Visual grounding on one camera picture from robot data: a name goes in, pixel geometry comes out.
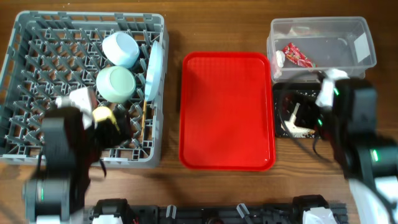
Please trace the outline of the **yellow plastic cup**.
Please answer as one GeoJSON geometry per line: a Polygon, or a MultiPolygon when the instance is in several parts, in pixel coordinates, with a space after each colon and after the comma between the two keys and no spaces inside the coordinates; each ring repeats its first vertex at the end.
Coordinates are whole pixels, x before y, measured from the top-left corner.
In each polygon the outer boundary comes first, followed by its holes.
{"type": "Polygon", "coordinates": [[[113,126],[116,128],[116,130],[118,132],[120,132],[120,128],[117,124],[116,117],[115,117],[113,111],[110,110],[108,107],[99,106],[93,110],[92,115],[93,115],[93,118],[94,118],[94,121],[96,124],[99,124],[100,122],[106,121],[108,119],[113,124],[113,126]]]}

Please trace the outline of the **white plastic fork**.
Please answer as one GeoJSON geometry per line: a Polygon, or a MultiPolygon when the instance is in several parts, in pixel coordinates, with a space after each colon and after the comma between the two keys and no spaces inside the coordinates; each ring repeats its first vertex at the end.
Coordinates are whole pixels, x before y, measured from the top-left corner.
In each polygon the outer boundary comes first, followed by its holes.
{"type": "Polygon", "coordinates": [[[297,103],[297,104],[295,105],[294,111],[291,113],[290,118],[289,118],[289,120],[288,120],[288,121],[290,121],[291,123],[294,123],[294,124],[295,124],[295,121],[296,121],[296,119],[297,119],[296,114],[297,114],[297,111],[299,110],[299,107],[300,107],[300,103],[297,103]]]}

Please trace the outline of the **light green bowl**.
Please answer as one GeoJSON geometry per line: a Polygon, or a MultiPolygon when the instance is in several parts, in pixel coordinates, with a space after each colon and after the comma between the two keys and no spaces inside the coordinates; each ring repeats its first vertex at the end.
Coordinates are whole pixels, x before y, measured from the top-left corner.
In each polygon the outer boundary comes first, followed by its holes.
{"type": "Polygon", "coordinates": [[[136,81],[133,74],[122,66],[106,67],[96,77],[99,94],[108,102],[124,103],[134,93],[136,81]]]}

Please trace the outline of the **red snack wrapper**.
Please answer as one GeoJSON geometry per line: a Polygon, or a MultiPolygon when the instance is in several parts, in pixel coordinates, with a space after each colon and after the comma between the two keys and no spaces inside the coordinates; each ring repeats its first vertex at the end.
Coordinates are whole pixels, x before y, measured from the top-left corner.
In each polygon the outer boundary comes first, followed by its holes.
{"type": "Polygon", "coordinates": [[[283,49],[285,57],[292,63],[304,68],[315,68],[317,65],[312,62],[300,49],[292,42],[288,43],[283,49]]]}

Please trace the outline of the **white tissue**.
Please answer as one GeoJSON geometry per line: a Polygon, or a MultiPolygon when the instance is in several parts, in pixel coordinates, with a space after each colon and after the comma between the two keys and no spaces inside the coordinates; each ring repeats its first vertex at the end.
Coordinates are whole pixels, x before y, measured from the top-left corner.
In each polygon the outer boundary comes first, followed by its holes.
{"type": "Polygon", "coordinates": [[[281,50],[277,50],[272,58],[273,77],[275,79],[282,75],[282,68],[284,67],[285,54],[281,50]]]}

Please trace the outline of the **light blue plate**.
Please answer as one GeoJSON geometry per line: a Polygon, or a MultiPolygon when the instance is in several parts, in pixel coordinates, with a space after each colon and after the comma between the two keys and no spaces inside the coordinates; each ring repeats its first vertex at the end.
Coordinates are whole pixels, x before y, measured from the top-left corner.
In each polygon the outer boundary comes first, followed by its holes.
{"type": "Polygon", "coordinates": [[[154,41],[146,74],[145,100],[153,101],[157,96],[163,68],[163,48],[158,41],[154,41]]]}

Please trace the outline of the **light blue bowl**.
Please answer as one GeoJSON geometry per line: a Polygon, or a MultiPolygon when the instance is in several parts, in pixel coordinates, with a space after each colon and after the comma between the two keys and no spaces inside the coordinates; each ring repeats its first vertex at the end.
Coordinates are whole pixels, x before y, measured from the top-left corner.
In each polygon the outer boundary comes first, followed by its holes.
{"type": "Polygon", "coordinates": [[[124,68],[133,67],[140,54],[137,42],[124,32],[115,32],[106,37],[102,48],[110,62],[124,68]]]}

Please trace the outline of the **rice food scraps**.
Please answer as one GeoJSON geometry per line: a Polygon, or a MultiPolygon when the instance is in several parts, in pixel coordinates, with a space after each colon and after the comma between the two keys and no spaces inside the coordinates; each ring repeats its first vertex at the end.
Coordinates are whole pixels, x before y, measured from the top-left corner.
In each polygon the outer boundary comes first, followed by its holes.
{"type": "Polygon", "coordinates": [[[292,134],[295,138],[312,138],[315,134],[315,130],[302,128],[294,125],[290,121],[284,121],[287,130],[292,134]]]}

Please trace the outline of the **wooden chopstick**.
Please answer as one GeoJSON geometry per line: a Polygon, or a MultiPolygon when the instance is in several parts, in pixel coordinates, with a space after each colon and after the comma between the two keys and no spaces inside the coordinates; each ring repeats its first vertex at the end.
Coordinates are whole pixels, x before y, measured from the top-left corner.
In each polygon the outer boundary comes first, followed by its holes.
{"type": "Polygon", "coordinates": [[[146,123],[146,111],[147,111],[147,101],[144,100],[143,108],[142,108],[142,124],[141,124],[141,138],[144,139],[144,130],[146,123]]]}

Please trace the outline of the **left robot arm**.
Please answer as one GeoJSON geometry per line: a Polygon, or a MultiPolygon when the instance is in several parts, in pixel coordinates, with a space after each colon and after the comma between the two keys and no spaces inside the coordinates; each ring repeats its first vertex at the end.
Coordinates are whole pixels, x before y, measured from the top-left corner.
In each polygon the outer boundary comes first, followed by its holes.
{"type": "Polygon", "coordinates": [[[85,194],[90,185],[89,169],[101,163],[104,149],[131,139],[131,119],[127,111],[97,107],[90,116],[72,106],[46,112],[42,120],[44,147],[36,166],[22,189],[25,217],[29,223],[82,222],[85,194]]]}

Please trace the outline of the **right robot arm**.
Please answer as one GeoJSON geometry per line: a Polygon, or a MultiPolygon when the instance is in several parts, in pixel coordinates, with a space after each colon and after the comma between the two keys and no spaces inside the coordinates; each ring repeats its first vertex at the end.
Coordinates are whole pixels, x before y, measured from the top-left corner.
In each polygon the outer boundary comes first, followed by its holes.
{"type": "Polygon", "coordinates": [[[376,89],[367,80],[344,79],[331,95],[331,107],[300,95],[304,111],[296,124],[330,142],[361,223],[397,223],[397,142],[376,131],[376,89]]]}

